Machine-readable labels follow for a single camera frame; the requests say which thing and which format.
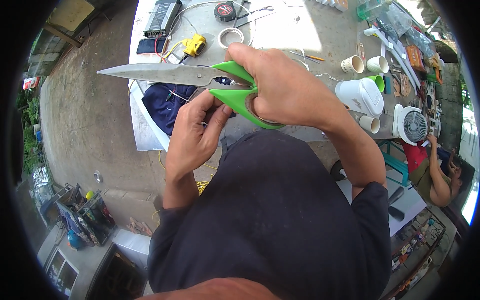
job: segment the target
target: scissor blade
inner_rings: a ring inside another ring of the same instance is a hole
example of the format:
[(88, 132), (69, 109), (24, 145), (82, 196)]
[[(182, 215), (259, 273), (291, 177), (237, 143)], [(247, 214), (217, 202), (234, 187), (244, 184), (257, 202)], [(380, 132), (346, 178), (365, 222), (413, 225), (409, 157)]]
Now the scissor blade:
[(110, 75), (115, 77), (135, 79), (141, 81), (151, 81), (166, 84), (194, 85), (206, 89), (212, 89), (210, 84), (215, 78), (228, 77), (234, 80), (240, 80), (243, 85), (224, 85), (214, 84), (215, 88), (223, 89), (249, 89), (250, 84), (246, 81), (215, 68), (193, 67), (187, 65), (174, 65), (167, 63), (137, 63), (123, 65), (98, 71), (97, 74)]

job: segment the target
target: black tape measure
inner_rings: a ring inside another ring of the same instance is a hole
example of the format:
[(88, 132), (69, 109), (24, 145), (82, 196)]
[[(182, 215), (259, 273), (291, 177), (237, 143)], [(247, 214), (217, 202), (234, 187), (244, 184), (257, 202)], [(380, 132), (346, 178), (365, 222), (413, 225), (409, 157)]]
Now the black tape measure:
[(233, 1), (221, 3), (215, 7), (215, 18), (222, 22), (230, 22), (235, 19), (237, 15), (235, 7), (233, 7)]

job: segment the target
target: green cup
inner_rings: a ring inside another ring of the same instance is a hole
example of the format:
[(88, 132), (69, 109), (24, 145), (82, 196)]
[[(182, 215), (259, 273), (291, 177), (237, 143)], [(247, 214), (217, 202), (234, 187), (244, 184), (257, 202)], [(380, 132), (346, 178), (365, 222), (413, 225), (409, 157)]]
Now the green cup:
[(373, 80), (373, 82), (375, 82), (375, 84), (377, 85), (378, 89), (380, 90), (380, 93), (383, 93), (384, 90), (385, 90), (385, 82), (384, 82), (384, 79), (382, 78), (382, 76), (380, 75), (375, 75), (375, 76), (367, 76), (365, 78), (370, 78)]

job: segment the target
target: smartphone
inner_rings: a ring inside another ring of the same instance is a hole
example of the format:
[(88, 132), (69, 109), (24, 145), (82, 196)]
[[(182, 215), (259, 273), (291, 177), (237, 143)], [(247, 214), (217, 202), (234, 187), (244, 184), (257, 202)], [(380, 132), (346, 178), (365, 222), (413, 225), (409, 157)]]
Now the smartphone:
[[(159, 37), (156, 41), (156, 52), (162, 53), (163, 45), (167, 40), (166, 37)], [(155, 39), (145, 38), (138, 43), (137, 54), (155, 54)]]

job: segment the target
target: small fan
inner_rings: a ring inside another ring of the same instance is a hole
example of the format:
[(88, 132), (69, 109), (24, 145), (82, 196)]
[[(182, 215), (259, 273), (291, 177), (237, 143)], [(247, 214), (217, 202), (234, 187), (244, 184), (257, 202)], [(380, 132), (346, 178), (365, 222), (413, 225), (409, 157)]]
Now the small fan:
[(395, 106), (393, 131), (395, 137), (401, 137), (406, 143), (416, 146), (427, 136), (428, 124), (421, 109), (400, 104)]

